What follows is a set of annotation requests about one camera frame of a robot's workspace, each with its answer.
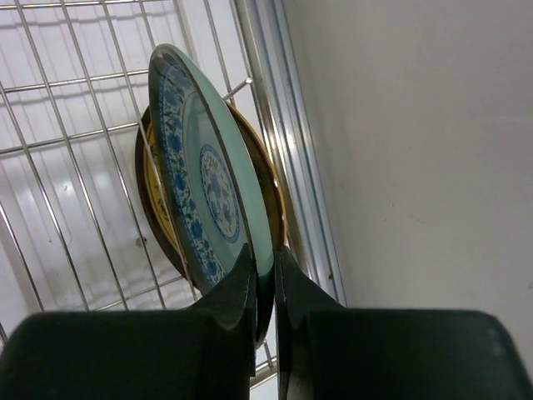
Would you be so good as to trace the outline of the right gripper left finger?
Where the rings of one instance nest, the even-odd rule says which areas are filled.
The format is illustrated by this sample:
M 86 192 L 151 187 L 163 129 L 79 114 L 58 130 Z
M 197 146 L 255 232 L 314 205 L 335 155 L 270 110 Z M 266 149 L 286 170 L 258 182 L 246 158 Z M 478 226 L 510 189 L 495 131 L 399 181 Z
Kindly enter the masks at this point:
M 2 350 L 1 396 L 247 399 L 256 288 L 243 247 L 231 272 L 184 309 L 32 315 Z

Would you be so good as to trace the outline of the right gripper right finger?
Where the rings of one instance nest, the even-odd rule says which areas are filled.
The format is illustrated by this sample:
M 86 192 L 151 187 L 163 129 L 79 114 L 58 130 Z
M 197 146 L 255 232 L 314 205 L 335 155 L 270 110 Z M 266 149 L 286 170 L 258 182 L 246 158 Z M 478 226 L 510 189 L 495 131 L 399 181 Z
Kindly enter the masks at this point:
M 275 256 L 282 399 L 529 399 L 496 318 L 472 310 L 343 307 L 288 249 Z

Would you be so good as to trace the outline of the blue floral green plate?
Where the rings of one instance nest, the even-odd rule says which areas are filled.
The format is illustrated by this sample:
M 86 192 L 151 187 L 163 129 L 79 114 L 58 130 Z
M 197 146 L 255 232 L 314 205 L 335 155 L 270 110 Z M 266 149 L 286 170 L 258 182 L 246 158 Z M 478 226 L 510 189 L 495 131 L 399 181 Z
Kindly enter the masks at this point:
M 149 109 L 165 201 L 193 282 L 207 294 L 247 250 L 256 269 L 256 343 L 273 307 L 274 246 L 235 118 L 203 71 L 163 43 L 149 61 Z

